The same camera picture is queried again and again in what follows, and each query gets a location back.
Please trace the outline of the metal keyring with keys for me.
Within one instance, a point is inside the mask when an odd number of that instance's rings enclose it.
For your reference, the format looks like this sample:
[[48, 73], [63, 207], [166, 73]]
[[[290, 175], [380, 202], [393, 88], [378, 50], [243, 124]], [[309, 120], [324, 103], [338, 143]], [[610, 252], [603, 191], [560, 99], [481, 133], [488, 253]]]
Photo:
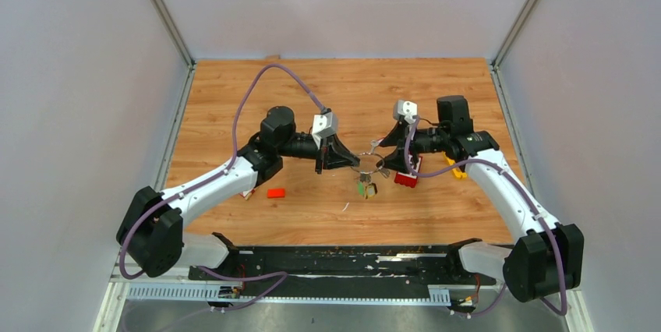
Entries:
[[372, 159], [374, 161], [374, 164], [371, 168], [362, 169], [360, 164], [357, 168], [351, 167], [350, 169], [357, 174], [355, 177], [356, 185], [357, 182], [360, 181], [365, 186], [366, 195], [361, 197], [364, 200], [370, 200], [379, 192], [378, 186], [373, 180], [373, 176], [380, 175], [383, 178], [388, 179], [391, 175], [391, 171], [382, 167], [381, 161], [384, 159], [384, 157], [380, 154], [369, 154], [369, 152], [362, 152], [359, 154], [359, 159], [362, 159], [363, 157], [367, 157], [368, 160]]

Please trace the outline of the key with green tag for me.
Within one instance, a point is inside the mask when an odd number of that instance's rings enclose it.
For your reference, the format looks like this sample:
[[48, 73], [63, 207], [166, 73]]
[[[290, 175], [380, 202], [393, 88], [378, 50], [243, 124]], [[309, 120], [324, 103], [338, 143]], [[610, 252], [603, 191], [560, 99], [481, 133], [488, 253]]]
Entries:
[[358, 188], [359, 195], [364, 197], [366, 195], [364, 184], [362, 182], [358, 181], [357, 182], [357, 188]]

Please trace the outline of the key with red tag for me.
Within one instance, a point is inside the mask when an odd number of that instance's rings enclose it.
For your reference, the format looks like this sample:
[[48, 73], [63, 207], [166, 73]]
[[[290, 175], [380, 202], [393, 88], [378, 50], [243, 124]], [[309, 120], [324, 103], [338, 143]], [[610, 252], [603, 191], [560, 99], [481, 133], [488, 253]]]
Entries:
[[376, 150], [377, 150], [377, 148], [379, 147], [380, 142], [381, 142], [381, 139], [378, 139], [378, 140], [371, 140], [371, 141], [370, 141], [370, 150], [369, 150], [369, 154], [375, 154], [375, 153], [376, 153]]

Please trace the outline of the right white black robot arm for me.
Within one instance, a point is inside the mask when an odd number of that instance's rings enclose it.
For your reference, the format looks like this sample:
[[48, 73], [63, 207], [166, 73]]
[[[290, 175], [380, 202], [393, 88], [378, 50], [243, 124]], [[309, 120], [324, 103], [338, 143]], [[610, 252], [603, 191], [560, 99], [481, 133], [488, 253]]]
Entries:
[[[475, 274], [504, 283], [519, 302], [540, 300], [559, 315], [568, 310], [567, 293], [581, 283], [585, 236], [576, 224], [563, 224], [512, 171], [497, 141], [476, 131], [468, 101], [461, 95], [437, 99], [438, 122], [420, 129], [418, 107], [394, 104], [394, 128], [379, 147], [394, 151], [378, 167], [416, 178], [463, 171], [488, 197], [514, 241], [512, 248], [472, 238], [451, 246], [445, 272], [455, 283]], [[553, 307], [550, 296], [557, 295]]]

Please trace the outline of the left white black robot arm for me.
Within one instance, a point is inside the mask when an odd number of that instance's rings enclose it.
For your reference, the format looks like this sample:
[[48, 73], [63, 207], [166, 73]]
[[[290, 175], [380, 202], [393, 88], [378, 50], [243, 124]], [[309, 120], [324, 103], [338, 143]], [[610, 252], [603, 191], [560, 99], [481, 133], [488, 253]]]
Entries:
[[133, 197], [116, 234], [120, 261], [135, 261], [139, 275], [160, 277], [173, 267], [207, 267], [221, 280], [233, 278], [239, 259], [218, 235], [190, 235], [186, 227], [225, 200], [273, 178], [284, 157], [310, 159], [316, 173], [359, 166], [359, 157], [338, 138], [338, 118], [325, 110], [309, 132], [296, 129], [295, 114], [272, 107], [249, 142], [222, 166], [182, 185]]

